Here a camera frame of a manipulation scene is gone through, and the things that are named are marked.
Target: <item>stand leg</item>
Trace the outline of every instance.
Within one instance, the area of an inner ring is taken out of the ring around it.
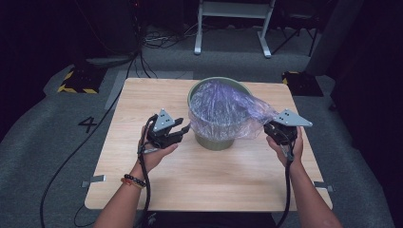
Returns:
[[[196,35],[195,54],[202,53],[202,0],[199,2],[198,34]]]
[[[264,57],[270,58],[272,54],[270,53],[270,49],[267,46],[267,42],[265,39],[267,28],[269,27],[270,18],[272,17],[273,8],[275,6],[276,0],[272,0],[269,4],[269,9],[267,10],[266,18],[264,19],[263,30],[258,31],[258,37],[260,41],[261,48],[263,49]]]

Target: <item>controller cable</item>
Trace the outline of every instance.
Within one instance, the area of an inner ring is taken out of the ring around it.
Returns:
[[[286,184],[287,196],[286,196],[284,212],[283,212],[278,224],[276,225],[276,227],[279,228],[282,225],[282,223],[285,221],[285,219],[287,218],[288,212],[290,211],[290,201],[291,201],[290,167],[294,160],[293,149],[294,149],[295,141],[291,142],[290,139],[282,131],[278,130],[277,132],[287,140],[287,145],[288,145],[288,152],[286,155],[287,163],[285,164],[285,184]]]
[[[145,199],[145,205],[144,205],[144,209],[142,212],[142,216],[139,219],[138,222],[136,222],[136,224],[134,225],[134,227],[138,227],[139,225],[142,225],[140,227],[148,227],[148,220],[146,219],[147,217],[147,212],[148,212],[148,206],[150,204],[150,199],[151,199],[151,184],[150,184],[150,180],[148,178],[148,174],[147,174],[147,170],[145,168],[145,161],[144,161],[144,151],[145,151],[145,146],[147,144],[149,144],[149,142],[145,142],[145,134],[147,132],[147,129],[149,127],[149,124],[151,122],[151,120],[155,117],[152,116],[148,119],[147,123],[145,124],[144,130],[143,130],[143,134],[142,137],[140,139],[139,142],[139,149],[138,149],[138,158],[140,161],[140,165],[142,167],[142,171],[143,171],[143,176],[144,176],[144,181],[145,181],[145,188],[146,188],[146,199]]]

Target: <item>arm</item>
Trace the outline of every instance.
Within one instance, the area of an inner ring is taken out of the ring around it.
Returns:
[[[294,147],[294,161],[290,166],[290,179],[296,197],[297,209],[301,227],[342,227],[340,221],[328,207],[321,195],[308,177],[301,162],[303,141],[300,127],[297,128],[297,139]],[[270,147],[278,154],[278,159],[283,165],[287,159],[284,157],[281,148],[271,138],[266,138]]]
[[[177,147],[178,145],[175,143],[166,147],[166,149],[144,155],[147,173],[156,167],[164,156],[172,153]],[[130,175],[144,181],[139,161],[136,161]],[[142,189],[135,185],[122,183],[115,195],[102,210],[100,216],[95,221],[94,227],[133,227],[141,191]]]

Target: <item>hand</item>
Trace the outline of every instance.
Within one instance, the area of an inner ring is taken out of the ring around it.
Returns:
[[[145,146],[145,149],[150,149],[153,148],[151,144],[147,144]],[[145,163],[145,169],[147,171],[147,173],[149,173],[153,168],[155,168],[162,160],[163,157],[165,157],[166,155],[172,153],[176,148],[178,148],[178,144],[174,143],[171,144],[170,146],[166,147],[165,149],[159,149],[155,152],[151,152],[148,154],[144,154],[144,163]],[[143,171],[140,165],[140,161],[137,160],[136,164],[133,167],[133,170],[131,171],[131,173],[136,173],[138,176],[139,173],[141,173],[141,176],[143,176]]]
[[[272,149],[274,149],[276,151],[279,161],[285,166],[287,163],[287,158],[282,153],[281,147],[279,145],[277,145],[276,142],[270,136],[267,136],[266,140],[269,143],[269,146],[272,147]],[[293,162],[301,163],[302,149],[303,149],[302,132],[301,132],[301,128],[298,126],[297,127],[297,138],[296,138],[296,142],[295,142],[294,149],[293,149],[293,153],[294,153]]]

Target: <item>handheld controller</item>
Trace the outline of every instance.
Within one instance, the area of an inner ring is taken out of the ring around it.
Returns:
[[[177,120],[172,119],[169,114],[161,109],[159,115],[154,115],[150,118],[153,122],[148,128],[147,140],[159,149],[165,149],[173,143],[180,143],[183,135],[189,131],[190,124],[183,127],[180,131],[169,133],[172,127],[182,124],[183,118]]]
[[[272,137],[277,145],[287,145],[297,138],[297,126],[312,126],[312,123],[285,109],[263,128],[264,133]]]

